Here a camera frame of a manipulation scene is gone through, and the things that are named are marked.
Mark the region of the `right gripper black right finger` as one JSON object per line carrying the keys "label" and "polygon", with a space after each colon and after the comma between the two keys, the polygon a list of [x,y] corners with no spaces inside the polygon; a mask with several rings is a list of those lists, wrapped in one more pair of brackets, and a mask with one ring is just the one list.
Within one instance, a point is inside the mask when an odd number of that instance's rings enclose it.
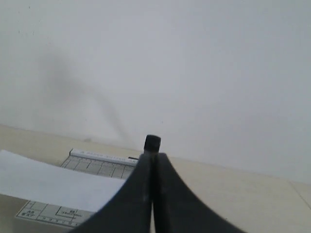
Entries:
{"label": "right gripper black right finger", "polygon": [[168,156],[154,161],[154,220],[157,233],[242,233],[206,206],[180,178]]}

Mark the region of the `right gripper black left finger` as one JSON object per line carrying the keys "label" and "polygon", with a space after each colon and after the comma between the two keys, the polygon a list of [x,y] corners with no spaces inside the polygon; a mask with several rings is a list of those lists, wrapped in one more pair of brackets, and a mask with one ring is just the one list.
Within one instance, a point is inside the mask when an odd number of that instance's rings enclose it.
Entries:
{"label": "right gripper black left finger", "polygon": [[153,155],[145,151],[115,196],[71,233],[149,233]]}

